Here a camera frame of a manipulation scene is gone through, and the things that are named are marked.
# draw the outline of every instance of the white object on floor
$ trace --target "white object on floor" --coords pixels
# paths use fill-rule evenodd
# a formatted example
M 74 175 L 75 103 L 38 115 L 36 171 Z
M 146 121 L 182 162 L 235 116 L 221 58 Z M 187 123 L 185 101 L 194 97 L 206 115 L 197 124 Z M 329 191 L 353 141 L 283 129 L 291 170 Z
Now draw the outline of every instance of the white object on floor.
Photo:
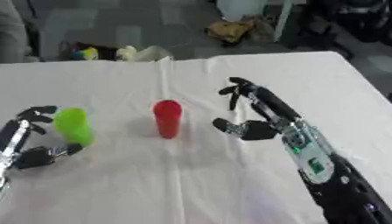
M 216 117 L 261 118 L 245 99 L 228 110 L 217 92 L 230 76 L 264 85 L 318 126 L 392 205 L 392 106 L 337 53 L 29 63 L 0 73 L 0 123 L 57 104 L 84 108 L 95 132 L 72 157 L 14 171 L 0 223 L 326 223 L 279 137 L 243 142 L 212 126 Z M 151 112 L 162 99 L 183 107 L 173 140 L 158 136 Z M 29 144 L 54 136 L 33 135 Z
M 268 0 L 218 0 L 217 5 L 228 22 L 240 21 L 244 16 L 258 15 Z
M 164 58 L 173 59 L 173 55 L 158 45 L 152 45 L 148 48 L 138 52 L 137 49 L 131 45 L 117 50 L 115 54 L 117 60 L 135 62 L 135 61 L 155 61 Z

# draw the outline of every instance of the robotic hand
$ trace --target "robotic hand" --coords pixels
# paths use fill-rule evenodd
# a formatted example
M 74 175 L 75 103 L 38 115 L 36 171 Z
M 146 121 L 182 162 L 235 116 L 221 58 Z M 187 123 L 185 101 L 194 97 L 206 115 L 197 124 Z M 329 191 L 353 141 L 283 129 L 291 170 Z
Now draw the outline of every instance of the robotic hand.
M 32 131 L 44 135 L 46 131 L 36 123 L 51 123 L 52 118 L 44 114 L 56 112 L 56 106 L 29 108 L 8 121 L 0 130 L 0 191 L 7 184 L 6 172 L 15 166 L 26 169 L 41 165 L 52 164 L 56 157 L 72 155 L 80 151 L 79 144 L 70 144 L 62 148 L 37 147 L 22 150 Z
M 220 95 L 232 94 L 230 110 L 239 97 L 250 99 L 251 107 L 265 121 L 235 125 L 217 118 L 213 126 L 242 140 L 282 136 L 297 171 L 330 224 L 392 224 L 392 212 L 375 189 L 350 162 L 341 157 L 324 136 L 265 87 L 242 78 L 230 78 L 235 86 Z

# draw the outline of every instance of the white table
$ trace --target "white table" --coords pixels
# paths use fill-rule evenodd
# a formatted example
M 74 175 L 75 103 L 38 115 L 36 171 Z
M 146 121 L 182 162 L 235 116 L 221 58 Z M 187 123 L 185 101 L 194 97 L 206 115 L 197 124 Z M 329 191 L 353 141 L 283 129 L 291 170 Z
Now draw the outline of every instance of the white table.
M 84 108 L 93 145 L 12 173 L 4 224 L 325 223 L 279 138 L 244 143 L 214 129 L 235 113 L 217 91 L 227 77 L 263 84 L 330 139 L 392 205 L 392 107 L 332 52 L 224 56 L 159 63 L 105 61 L 0 66 L 0 123 L 33 105 Z M 183 108 L 180 136 L 158 137 L 151 106 Z M 51 131 L 30 145 L 60 144 Z

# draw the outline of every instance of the green led light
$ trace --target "green led light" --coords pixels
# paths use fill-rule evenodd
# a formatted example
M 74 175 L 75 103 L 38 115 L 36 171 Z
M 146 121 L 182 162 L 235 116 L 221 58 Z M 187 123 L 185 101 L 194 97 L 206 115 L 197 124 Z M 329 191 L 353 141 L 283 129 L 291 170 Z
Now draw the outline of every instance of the green led light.
M 292 148 L 292 150 L 294 151 L 294 153 L 299 154 L 299 152 L 301 152 L 301 149 L 299 149 L 298 147 L 294 147 Z

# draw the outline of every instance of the gray floor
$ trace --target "gray floor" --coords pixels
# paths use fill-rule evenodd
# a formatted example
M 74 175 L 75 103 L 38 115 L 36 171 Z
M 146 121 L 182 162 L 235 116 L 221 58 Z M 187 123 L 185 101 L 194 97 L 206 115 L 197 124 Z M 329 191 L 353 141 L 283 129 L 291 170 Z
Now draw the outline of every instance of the gray floor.
M 244 41 L 222 48 L 203 29 L 221 15 L 207 0 L 32 0 L 42 31 L 42 53 L 59 55 L 62 41 L 143 49 L 162 46 L 176 60 L 208 58 L 222 54 L 283 53 L 279 44 Z M 14 0 L 25 18 L 31 18 L 25 0 Z M 290 25 L 285 38 L 290 39 Z M 339 40 L 356 54 L 352 64 L 384 95 L 392 92 L 392 48 L 364 44 L 345 32 Z

